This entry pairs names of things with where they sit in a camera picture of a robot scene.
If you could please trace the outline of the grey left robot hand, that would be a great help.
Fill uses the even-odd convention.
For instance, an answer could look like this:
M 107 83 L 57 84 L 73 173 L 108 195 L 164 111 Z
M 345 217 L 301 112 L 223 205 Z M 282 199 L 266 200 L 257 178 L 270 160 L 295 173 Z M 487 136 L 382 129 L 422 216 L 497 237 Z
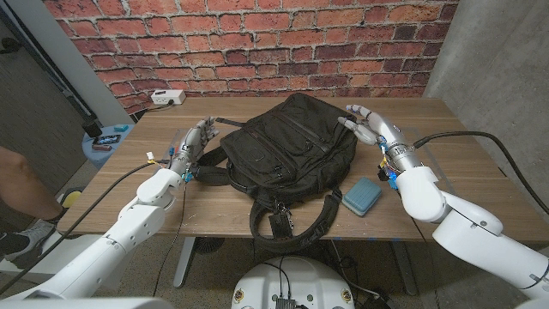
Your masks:
M 214 117 L 207 116 L 200 120 L 182 139 L 169 169 L 183 175 L 203 156 L 208 143 L 218 134 L 219 131 L 214 126 Z

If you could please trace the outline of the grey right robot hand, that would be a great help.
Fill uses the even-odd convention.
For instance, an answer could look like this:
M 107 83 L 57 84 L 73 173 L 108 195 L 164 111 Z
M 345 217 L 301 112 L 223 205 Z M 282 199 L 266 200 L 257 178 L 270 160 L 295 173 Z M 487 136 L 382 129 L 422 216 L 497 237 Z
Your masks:
M 349 105 L 346 106 L 346 109 L 352 113 L 360 114 L 363 118 L 349 120 L 338 117 L 339 123 L 353 132 L 361 142 L 367 145 L 377 145 L 389 165 L 397 172 L 403 173 L 406 170 L 423 166 L 400 129 L 388 119 L 363 106 Z

